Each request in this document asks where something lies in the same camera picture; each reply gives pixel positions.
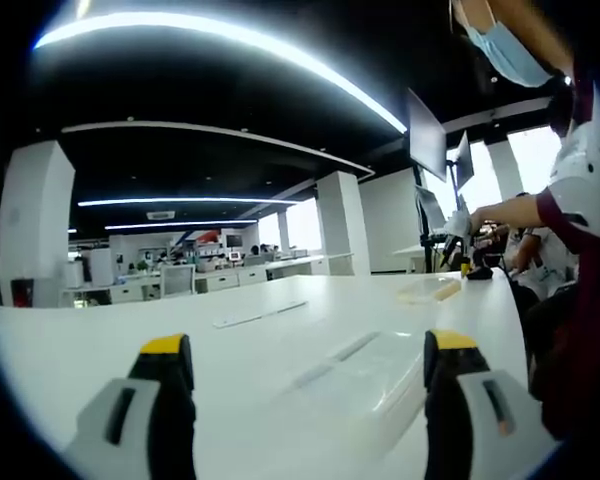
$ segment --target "bright window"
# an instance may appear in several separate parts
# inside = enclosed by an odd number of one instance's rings
[[[320,221],[318,205],[315,198],[310,198],[287,209],[287,226],[289,228],[289,245],[291,247],[320,250]]]
[[[258,235],[260,236],[260,243],[280,246],[280,226],[278,225],[277,213],[268,215],[258,221]]]
[[[551,167],[562,147],[550,127],[534,128],[509,135],[525,192],[534,194],[549,184]]]
[[[457,148],[447,151],[447,158],[454,159]],[[461,189],[460,194],[467,202],[470,212],[479,207],[502,201],[498,180],[493,169],[491,155],[484,142],[471,144],[474,176]],[[447,183],[438,180],[429,172],[424,172],[427,188],[436,194],[438,203],[445,217],[450,217],[456,210],[456,200],[453,194],[453,184],[447,170]]]

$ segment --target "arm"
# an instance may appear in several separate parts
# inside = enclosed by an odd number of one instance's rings
[[[471,215],[471,233],[480,230],[487,220],[506,223],[512,228],[544,227],[535,195],[515,197],[506,202],[479,208]]]
[[[513,265],[519,272],[524,272],[529,268],[531,260],[533,260],[540,252],[541,244],[542,240],[536,235],[524,236],[518,247],[518,253],[513,260]]]

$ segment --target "column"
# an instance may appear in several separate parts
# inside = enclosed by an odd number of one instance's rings
[[[322,245],[327,255],[353,253],[355,275],[369,275],[369,249],[358,179],[335,172],[318,181]]]
[[[487,149],[491,155],[502,200],[509,200],[523,192],[518,162],[516,162],[509,140],[487,145]]]
[[[289,245],[289,224],[287,223],[287,211],[278,212],[278,228],[280,229],[280,251],[291,250]]]
[[[11,280],[34,280],[33,305],[57,307],[69,251],[75,170],[56,141],[14,150],[0,203],[0,289],[13,305]]]

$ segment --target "computer monitor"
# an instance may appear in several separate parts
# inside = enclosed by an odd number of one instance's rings
[[[241,247],[242,246],[242,235],[227,235],[227,247]]]
[[[431,230],[444,228],[446,220],[442,214],[442,209],[440,208],[436,194],[426,188],[416,185],[416,198],[418,199],[418,202],[420,202],[424,213],[427,215],[429,228]]]
[[[471,147],[467,132],[464,132],[464,135],[462,135],[462,140],[460,140],[460,145],[458,146],[458,154],[454,161],[456,164],[456,182],[458,183],[458,191],[460,191],[473,177],[473,160],[471,158]]]
[[[447,181],[447,134],[433,113],[411,90],[407,92],[409,155],[422,168]]]

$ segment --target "dark red clothing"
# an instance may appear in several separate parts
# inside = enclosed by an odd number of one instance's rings
[[[595,408],[591,399],[600,385],[600,238],[569,223],[549,189],[537,196],[537,205],[542,221],[572,253],[580,255],[576,309],[543,396],[543,421],[561,437],[579,420],[586,420]]]

